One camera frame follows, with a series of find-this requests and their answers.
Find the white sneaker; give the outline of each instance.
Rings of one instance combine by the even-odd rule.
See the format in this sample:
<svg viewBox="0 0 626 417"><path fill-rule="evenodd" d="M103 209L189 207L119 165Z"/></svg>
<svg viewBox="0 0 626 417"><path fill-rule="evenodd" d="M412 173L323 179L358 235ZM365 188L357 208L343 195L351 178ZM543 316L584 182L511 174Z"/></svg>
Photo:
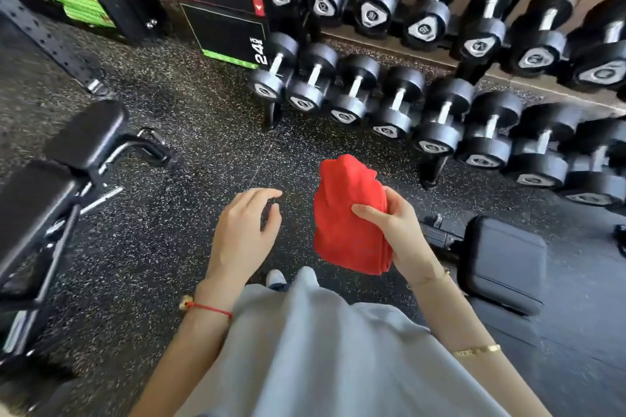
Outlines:
<svg viewBox="0 0 626 417"><path fill-rule="evenodd" d="M287 280L281 271L278 269L272 269L267 273L267 277L265 278L265 286L271 287L273 285L286 284Z"/></svg>

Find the hand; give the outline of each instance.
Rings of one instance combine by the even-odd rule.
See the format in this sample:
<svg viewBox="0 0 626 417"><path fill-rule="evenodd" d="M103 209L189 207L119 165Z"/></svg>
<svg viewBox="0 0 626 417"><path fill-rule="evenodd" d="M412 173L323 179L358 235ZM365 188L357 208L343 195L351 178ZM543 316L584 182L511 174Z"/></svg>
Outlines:
<svg viewBox="0 0 626 417"><path fill-rule="evenodd" d="M352 212L376 224L394 251L393 262L410 285L438 277L443 267L428 246L415 210L397 192L385 187L387 211L367 205L352 205Z"/></svg>
<svg viewBox="0 0 626 417"><path fill-rule="evenodd" d="M217 222L207 279L220 276L242 287L246 284L276 241L282 220L278 203L270 208L263 231L261 213L269 199L281 195L280 190L253 188L235 196Z"/></svg>

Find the weight bench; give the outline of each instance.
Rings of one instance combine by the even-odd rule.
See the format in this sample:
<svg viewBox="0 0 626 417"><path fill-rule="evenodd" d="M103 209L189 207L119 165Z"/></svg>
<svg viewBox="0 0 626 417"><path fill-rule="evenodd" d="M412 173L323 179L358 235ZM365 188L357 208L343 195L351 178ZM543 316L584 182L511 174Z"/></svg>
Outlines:
<svg viewBox="0 0 626 417"><path fill-rule="evenodd" d="M173 168L178 162L177 154L153 129L128 134L127 123L128 112L121 103L91 104L45 145L46 160L31 160L0 190L0 312L15 312L0 352L0 395L7 382L22 376L15 363L32 355L35 326L42 321L38 315L76 223L122 189L105 192L114 163L129 149L138 149L159 167ZM31 256L35 262L27 283L19 293L8 292L7 284ZM28 406L43 405L50 397L43 394L27 399Z"/></svg>
<svg viewBox="0 0 626 417"><path fill-rule="evenodd" d="M540 338L529 316L543 308L545 241L487 216L473 218L463 237L422 224L435 253L458 266L458 285L513 366L527 381L536 374Z"/></svg>

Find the red towel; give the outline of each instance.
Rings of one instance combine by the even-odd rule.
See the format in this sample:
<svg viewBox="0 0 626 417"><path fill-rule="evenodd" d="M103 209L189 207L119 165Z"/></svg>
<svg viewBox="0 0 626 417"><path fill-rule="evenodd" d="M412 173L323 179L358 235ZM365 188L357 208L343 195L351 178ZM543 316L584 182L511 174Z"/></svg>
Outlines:
<svg viewBox="0 0 626 417"><path fill-rule="evenodd" d="M324 160L315 193L314 246L325 261L379 276L391 266L391 247L378 226L356 216L352 205L370 205L387 212L387 197L370 170L351 155Z"/></svg>

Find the speckled rubber flooring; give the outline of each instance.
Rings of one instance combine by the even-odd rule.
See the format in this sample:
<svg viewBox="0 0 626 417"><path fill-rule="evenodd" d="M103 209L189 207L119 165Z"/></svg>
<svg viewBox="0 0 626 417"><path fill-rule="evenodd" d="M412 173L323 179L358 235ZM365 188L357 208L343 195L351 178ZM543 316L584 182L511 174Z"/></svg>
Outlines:
<svg viewBox="0 0 626 417"><path fill-rule="evenodd" d="M114 175L124 192L80 223L38 345L81 376L63 416L129 412L180 321L180 296L204 274L216 218L249 187L284 191L282 230L264 270L279 267L291 277L312 266L322 286L348 301L390 303L421 321L397 272L359 275L322 262L313 251L318 166L342 153L378 170L421 217L442 214L443 227L457 234L474 215L490 214L543 235L550 260L546 305L536 319L542 349L536 373L525 377L554 416L626 415L626 259L610 238L615 223L626 223L621 217L454 162L440 187L426 192L419 186L418 156L405 145L293 111L277 131L262 133L262 110L246 91L246 69L205 58L191 42L169 38L131 48L59 29L98 55L133 128L158 128L184 154L183 168L173 174L136 157L125 160ZM0 41L4 182L90 99L26 41L12 35ZM443 74L420 68L428 80Z"/></svg>

